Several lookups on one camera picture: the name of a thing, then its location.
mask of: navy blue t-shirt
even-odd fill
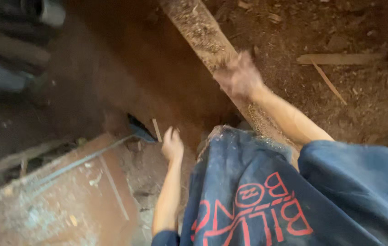
[[[313,141],[300,152],[218,126],[191,175],[182,235],[167,245],[388,245],[388,148]]]

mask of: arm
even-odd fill
[[[264,85],[259,71],[247,52],[232,59],[225,70],[218,70],[214,78],[232,97],[247,98],[271,115],[284,134],[296,142],[306,144],[313,140],[329,140],[323,129],[306,117],[299,109],[275,95]]]
[[[162,153],[169,161],[168,172],[164,185],[155,206],[153,215],[152,236],[161,231],[177,232],[177,208],[180,204],[180,171],[184,144],[180,140],[179,131],[169,127],[164,135]]]

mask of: hand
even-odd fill
[[[173,131],[172,126],[165,132],[162,153],[167,160],[169,160],[170,164],[172,164],[173,161],[182,161],[184,144],[182,140],[180,140],[179,130]]]
[[[214,79],[230,97],[252,98],[257,90],[267,88],[247,51],[230,60],[227,68],[217,70]]]

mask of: person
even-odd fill
[[[287,146],[217,126],[192,171],[179,236],[184,146],[170,127],[153,246],[388,245],[388,148],[335,142],[264,85],[248,53],[214,78],[229,96],[256,103],[304,145],[300,171],[290,165]]]

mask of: t-shirt sleeve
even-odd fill
[[[372,234],[388,235],[388,148],[313,141],[301,150],[301,175]]]
[[[179,246],[180,236],[175,231],[161,231],[153,237],[152,246]]]

